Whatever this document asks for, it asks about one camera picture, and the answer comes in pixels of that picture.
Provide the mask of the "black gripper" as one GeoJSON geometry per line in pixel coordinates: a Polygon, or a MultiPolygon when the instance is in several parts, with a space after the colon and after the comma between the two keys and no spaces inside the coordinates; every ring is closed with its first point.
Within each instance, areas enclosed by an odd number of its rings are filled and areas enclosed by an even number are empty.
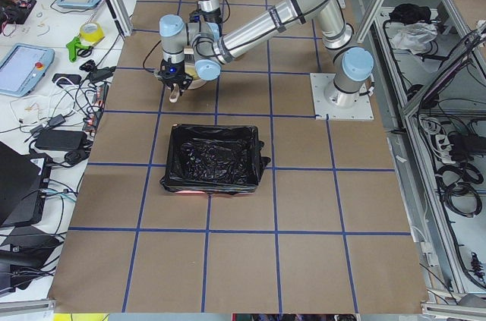
{"type": "Polygon", "coordinates": [[[218,27],[222,26],[222,14],[221,10],[217,9],[215,11],[202,11],[200,9],[194,10],[189,15],[189,21],[195,22],[206,22],[216,24],[218,27]]]}
{"type": "Polygon", "coordinates": [[[188,90],[188,82],[185,80],[185,62],[173,62],[163,59],[160,63],[159,70],[154,71],[154,76],[163,83],[165,91],[171,93],[174,89],[182,96],[188,90]]]}

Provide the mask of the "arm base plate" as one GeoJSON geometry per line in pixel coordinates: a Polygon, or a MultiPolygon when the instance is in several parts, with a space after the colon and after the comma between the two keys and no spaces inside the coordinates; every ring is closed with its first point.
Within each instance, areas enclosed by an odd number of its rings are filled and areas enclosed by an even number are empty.
{"type": "Polygon", "coordinates": [[[317,120],[373,121],[366,84],[358,93],[342,93],[334,86],[335,74],[310,73],[314,116],[317,120]]]}

